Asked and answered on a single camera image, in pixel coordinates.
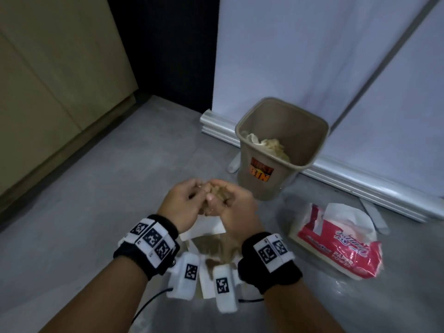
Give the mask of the person's right hand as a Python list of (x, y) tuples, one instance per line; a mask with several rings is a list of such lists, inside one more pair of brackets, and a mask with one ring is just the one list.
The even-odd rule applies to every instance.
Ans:
[(212, 179), (208, 182), (224, 186), (234, 196), (219, 216), (232, 239), (242, 245), (253, 235), (265, 232), (257, 214), (258, 205), (250, 191), (221, 179)]

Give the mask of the person's left hand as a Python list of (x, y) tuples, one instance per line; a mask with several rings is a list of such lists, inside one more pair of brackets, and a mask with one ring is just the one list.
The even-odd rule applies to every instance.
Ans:
[(194, 225), (197, 213), (185, 201), (184, 181), (176, 184), (167, 193), (157, 214), (171, 221), (182, 234)]

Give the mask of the brown stained tissue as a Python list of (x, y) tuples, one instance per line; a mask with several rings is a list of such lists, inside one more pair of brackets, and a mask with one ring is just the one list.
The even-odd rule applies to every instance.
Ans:
[[(204, 184), (205, 191), (214, 195), (218, 200), (220, 200), (224, 205), (228, 205), (234, 196), (224, 187), (219, 185), (214, 185), (213, 183), (205, 183)], [(218, 211), (215, 211), (208, 203), (208, 200), (205, 199), (199, 209), (199, 216), (206, 217), (215, 217), (220, 216)]]

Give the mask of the person's right forearm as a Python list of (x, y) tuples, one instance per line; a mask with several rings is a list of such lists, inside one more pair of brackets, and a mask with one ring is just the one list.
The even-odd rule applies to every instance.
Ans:
[(275, 285), (263, 298), (275, 333), (345, 333), (303, 279)]

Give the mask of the person's left forearm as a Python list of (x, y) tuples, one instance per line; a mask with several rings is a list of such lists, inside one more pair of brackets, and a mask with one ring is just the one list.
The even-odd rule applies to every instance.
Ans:
[(135, 262), (117, 257), (38, 333), (128, 333), (147, 284)]

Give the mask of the white stained paper sheet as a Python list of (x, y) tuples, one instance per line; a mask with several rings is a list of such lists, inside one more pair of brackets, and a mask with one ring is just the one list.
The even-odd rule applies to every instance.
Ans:
[(196, 298), (214, 298), (214, 268), (228, 264), (236, 274), (241, 259), (240, 245), (227, 234), (220, 217), (216, 216), (198, 215), (191, 229), (179, 238), (188, 251), (201, 259)]

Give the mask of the beige plastic waste bin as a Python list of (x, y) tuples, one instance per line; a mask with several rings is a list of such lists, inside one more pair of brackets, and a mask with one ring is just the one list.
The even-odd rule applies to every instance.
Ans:
[[(261, 139), (278, 139), (285, 147), (291, 163), (276, 157), (253, 155), (242, 131)], [(267, 97), (257, 102), (237, 123), (235, 133), (240, 140), (241, 164), (237, 173), (240, 186), (257, 200), (267, 201), (279, 194), (292, 176), (310, 168), (330, 133), (329, 124), (321, 117), (283, 100)]]

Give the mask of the black wristband with marker tags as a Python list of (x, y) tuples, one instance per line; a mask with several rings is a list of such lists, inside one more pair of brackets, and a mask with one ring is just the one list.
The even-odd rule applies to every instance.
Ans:
[(295, 255), (280, 234), (252, 235), (242, 243), (241, 254), (237, 265), (239, 278), (257, 288), (261, 295), (275, 285), (293, 285), (303, 277), (294, 262)]
[(126, 257), (134, 262), (148, 280), (163, 275), (179, 251), (176, 226), (158, 214), (139, 221), (119, 242), (113, 258)]

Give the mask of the crumpled tissues waste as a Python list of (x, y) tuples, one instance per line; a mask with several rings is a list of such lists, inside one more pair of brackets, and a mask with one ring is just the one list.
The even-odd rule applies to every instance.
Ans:
[(246, 130), (241, 132), (241, 136), (247, 140), (248, 144), (256, 145), (258, 149), (248, 147), (248, 151), (253, 155), (262, 156), (263, 153), (267, 154), (271, 157), (279, 158), (280, 160), (291, 163), (290, 157), (285, 152), (285, 147), (280, 143), (278, 139), (259, 139), (258, 136), (254, 133), (250, 133)]

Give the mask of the red tissue paper packet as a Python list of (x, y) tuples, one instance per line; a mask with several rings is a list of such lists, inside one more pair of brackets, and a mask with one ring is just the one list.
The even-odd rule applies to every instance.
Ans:
[(330, 203), (322, 209), (304, 202), (288, 238), (353, 280), (376, 278), (384, 268), (382, 244), (372, 219), (345, 204)]

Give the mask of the white roll-up backdrop screen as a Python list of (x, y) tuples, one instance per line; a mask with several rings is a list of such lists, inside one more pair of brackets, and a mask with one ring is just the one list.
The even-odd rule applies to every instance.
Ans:
[[(220, 0), (212, 110), (238, 122), (264, 97), (331, 126), (428, 0)], [(322, 154), (444, 197), (444, 0)]]

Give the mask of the beige wooden cabinet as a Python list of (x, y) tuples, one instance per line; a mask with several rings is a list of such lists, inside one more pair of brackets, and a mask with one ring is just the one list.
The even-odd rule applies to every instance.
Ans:
[(0, 0), (0, 213), (138, 88), (107, 0)]

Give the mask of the silver backdrop base rail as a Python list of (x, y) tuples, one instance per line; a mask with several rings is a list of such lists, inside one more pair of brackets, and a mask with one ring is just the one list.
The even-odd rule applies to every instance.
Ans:
[[(203, 133), (238, 147), (240, 140), (236, 136), (235, 127), (240, 120), (235, 123), (212, 110), (207, 110), (200, 118)], [(444, 199), (356, 170), (320, 153), (314, 164), (300, 173), (416, 221), (444, 221)]]

